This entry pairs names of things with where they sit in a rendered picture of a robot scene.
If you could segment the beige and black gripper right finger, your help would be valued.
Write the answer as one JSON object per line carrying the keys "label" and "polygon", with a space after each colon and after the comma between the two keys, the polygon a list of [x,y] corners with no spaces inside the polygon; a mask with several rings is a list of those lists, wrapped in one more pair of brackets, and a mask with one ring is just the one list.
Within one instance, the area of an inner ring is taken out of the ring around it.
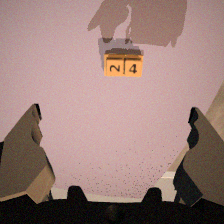
{"label": "beige and black gripper right finger", "polygon": [[224,224],[224,141],[199,108],[191,108],[188,123],[189,150],[173,179],[174,202]]}

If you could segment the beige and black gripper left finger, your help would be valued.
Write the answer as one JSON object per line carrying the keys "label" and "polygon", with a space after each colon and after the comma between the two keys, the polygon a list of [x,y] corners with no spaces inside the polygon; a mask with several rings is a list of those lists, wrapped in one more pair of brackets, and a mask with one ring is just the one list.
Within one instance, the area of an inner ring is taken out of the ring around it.
{"label": "beige and black gripper left finger", "polygon": [[40,146],[40,120],[39,104],[34,103],[0,142],[0,224],[9,224],[35,204],[53,200],[55,175]]}

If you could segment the orange wooden tray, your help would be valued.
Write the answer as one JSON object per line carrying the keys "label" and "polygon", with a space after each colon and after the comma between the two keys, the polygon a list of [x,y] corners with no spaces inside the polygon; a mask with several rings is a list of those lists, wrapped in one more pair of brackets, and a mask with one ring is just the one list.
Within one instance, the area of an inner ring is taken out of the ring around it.
{"label": "orange wooden tray", "polygon": [[108,57],[122,57],[123,62],[124,62],[124,58],[139,58],[142,61],[142,64],[143,64],[143,55],[142,54],[105,53],[104,54],[104,76],[107,76],[106,75],[106,59]]}

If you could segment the orange cube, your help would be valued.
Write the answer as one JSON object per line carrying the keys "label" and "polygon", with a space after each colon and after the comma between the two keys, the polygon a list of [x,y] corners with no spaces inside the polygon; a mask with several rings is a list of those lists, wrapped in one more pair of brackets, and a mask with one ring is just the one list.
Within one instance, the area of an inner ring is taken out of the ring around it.
{"label": "orange cube", "polygon": [[141,76],[142,61],[139,58],[124,58],[124,61],[124,76]]}
{"label": "orange cube", "polygon": [[123,76],[123,58],[108,57],[106,60],[107,76]]}

